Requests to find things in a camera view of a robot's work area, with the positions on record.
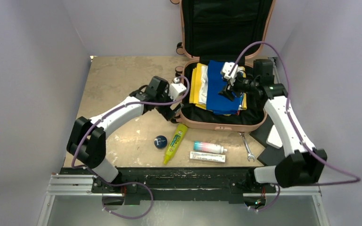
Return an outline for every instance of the pink suitcase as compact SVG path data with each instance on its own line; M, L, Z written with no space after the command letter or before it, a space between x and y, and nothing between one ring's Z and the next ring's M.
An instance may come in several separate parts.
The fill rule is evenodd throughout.
M176 76L189 80L197 63L207 65L209 60L234 62L250 43L265 39L275 0L180 0L182 43L177 53L185 54L190 61L176 68ZM263 46L253 47L239 62L247 73L252 64L247 60L257 56ZM190 128L251 132L260 127L267 113L244 110L239 115L215 115L189 104L189 95L183 100L177 122Z

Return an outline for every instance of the metal wrench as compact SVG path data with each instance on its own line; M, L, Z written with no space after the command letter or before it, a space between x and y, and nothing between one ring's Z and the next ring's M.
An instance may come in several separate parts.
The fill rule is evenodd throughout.
M253 161L256 161L256 156L253 155L253 153L250 151L250 148L249 148L249 145L247 145L247 141L246 141L246 138L245 138L245 132L238 132L239 135L241 135L242 137L242 140L245 144L245 148L246 148L246 151L247 151L247 160L250 161L251 159Z

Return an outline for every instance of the beige tabletop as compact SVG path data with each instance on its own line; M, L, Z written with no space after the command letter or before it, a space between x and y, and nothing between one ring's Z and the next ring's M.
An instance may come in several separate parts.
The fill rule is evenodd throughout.
M174 69L184 66L184 56L111 56L95 57L85 85L77 117L99 115L122 102L132 91L148 84L155 75L171 80ZM107 139L106 157L118 167L163 167L164 150L156 149L154 139L163 135L171 140L177 125L166 121L156 110L135 118ZM264 147L246 134L249 147L258 157ZM228 149L225 163L189 159L194 141L216 143ZM72 155L66 153L65 167L71 166ZM248 162L242 138L237 132L189 129L168 167L262 166Z

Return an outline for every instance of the yellow bottle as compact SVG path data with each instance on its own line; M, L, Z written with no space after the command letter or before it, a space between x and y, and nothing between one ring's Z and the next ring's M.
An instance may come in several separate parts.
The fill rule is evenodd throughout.
M163 162L165 165L167 165L168 161L172 159L177 152L178 146L180 146L180 143L182 139L184 138L185 133L187 133L188 127L185 125L178 125L177 130L174 133L174 137L171 140L171 143L169 144L166 154L165 154L165 161Z

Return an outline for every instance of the suitcase lid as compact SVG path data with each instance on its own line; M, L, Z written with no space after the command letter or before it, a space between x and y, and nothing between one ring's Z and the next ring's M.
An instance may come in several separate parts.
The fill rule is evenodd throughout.
M181 0L182 48L189 58L235 61L265 39L275 0ZM245 59L260 53L256 45Z

